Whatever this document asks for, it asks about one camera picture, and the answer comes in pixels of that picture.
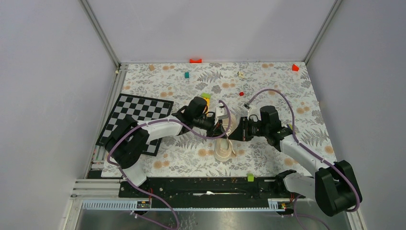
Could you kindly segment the beige sneaker with laces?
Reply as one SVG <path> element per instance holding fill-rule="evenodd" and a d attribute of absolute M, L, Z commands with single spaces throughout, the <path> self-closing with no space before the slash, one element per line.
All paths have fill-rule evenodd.
<path fill-rule="evenodd" d="M 214 147 L 214 157 L 218 161 L 225 162 L 230 158 L 236 156 L 236 152 L 233 146 L 234 142 L 228 138 L 228 136 L 231 135 L 237 127 L 236 117 L 231 114 L 230 118 L 223 119 L 222 126 L 224 129 L 229 127 L 226 132 L 227 137 L 216 139 Z"/>

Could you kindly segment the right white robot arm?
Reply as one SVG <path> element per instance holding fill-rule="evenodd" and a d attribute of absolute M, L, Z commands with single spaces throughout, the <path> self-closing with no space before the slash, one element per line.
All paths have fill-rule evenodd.
<path fill-rule="evenodd" d="M 296 160 L 311 176 L 302 176 L 294 170 L 277 175 L 275 193 L 287 197 L 296 193 L 310 198 L 329 217 L 352 207 L 359 207 L 362 195 L 351 164 L 345 160 L 330 163 L 314 153 L 310 147 L 296 140 L 293 130 L 282 126 L 274 106 L 263 106 L 260 119 L 241 117 L 237 128 L 228 135 L 230 140 L 251 141 L 264 137 L 277 151 Z"/>

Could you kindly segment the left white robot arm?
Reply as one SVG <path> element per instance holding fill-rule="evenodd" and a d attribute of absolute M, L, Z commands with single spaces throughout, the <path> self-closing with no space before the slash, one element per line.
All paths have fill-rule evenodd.
<path fill-rule="evenodd" d="M 150 121 L 134 120 L 126 116 L 108 136 L 104 148 L 107 161 L 113 159 L 124 179 L 130 183 L 130 191 L 137 197 L 148 192 L 147 176 L 138 163 L 144 146 L 156 139 L 180 136 L 192 132 L 203 139 L 226 138 L 230 126 L 223 128 L 223 119 L 230 118 L 230 111 L 222 100 L 214 112 L 208 110 L 202 97 L 194 97 L 188 105 L 171 115 Z"/>

